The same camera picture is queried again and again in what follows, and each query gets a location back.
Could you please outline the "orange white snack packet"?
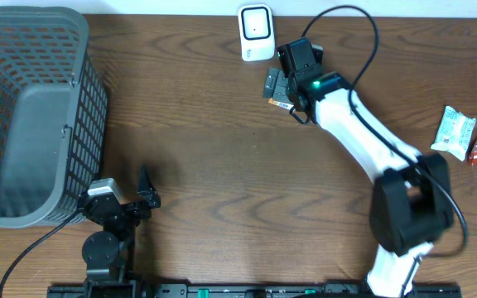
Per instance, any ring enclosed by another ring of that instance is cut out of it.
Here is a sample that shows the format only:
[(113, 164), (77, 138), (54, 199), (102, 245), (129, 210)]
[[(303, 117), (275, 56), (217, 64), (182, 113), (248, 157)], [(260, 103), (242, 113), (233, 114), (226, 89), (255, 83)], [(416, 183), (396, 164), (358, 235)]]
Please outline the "orange white snack packet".
[(291, 110), (293, 108), (293, 104), (287, 101), (277, 101), (275, 99), (269, 99), (268, 102), (272, 105), (284, 108), (286, 110)]

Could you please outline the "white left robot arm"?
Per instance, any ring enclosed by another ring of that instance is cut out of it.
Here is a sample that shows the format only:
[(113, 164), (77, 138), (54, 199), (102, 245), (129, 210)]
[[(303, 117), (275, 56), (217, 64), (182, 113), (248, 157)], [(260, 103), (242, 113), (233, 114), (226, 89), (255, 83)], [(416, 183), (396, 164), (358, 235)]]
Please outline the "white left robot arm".
[(122, 192), (114, 179), (92, 182), (78, 203), (77, 210), (102, 230), (83, 244), (86, 263), (86, 297), (152, 297), (152, 287), (133, 271), (136, 227), (150, 219), (161, 198), (141, 166), (137, 194), (140, 200), (122, 204)]

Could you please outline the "light blue wipes packet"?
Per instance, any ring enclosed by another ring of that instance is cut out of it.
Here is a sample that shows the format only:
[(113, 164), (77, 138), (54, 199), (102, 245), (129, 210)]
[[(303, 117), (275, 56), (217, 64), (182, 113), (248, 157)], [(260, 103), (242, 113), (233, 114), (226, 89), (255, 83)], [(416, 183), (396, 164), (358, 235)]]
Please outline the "light blue wipes packet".
[(431, 149), (449, 152), (464, 161), (475, 124), (475, 118), (469, 118), (451, 106), (446, 106)]

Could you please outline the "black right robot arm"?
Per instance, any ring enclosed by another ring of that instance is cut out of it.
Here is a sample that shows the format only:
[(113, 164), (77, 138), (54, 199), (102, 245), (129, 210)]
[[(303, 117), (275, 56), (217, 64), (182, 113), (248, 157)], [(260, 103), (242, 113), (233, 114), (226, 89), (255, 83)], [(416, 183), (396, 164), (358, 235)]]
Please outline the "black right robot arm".
[(374, 296), (409, 296), (421, 260), (454, 223), (448, 165), (392, 134), (343, 76), (323, 71), (322, 56), (305, 37), (277, 48), (290, 114), (304, 113), (299, 123), (335, 137), (371, 180), (369, 221), (378, 251), (366, 282)]

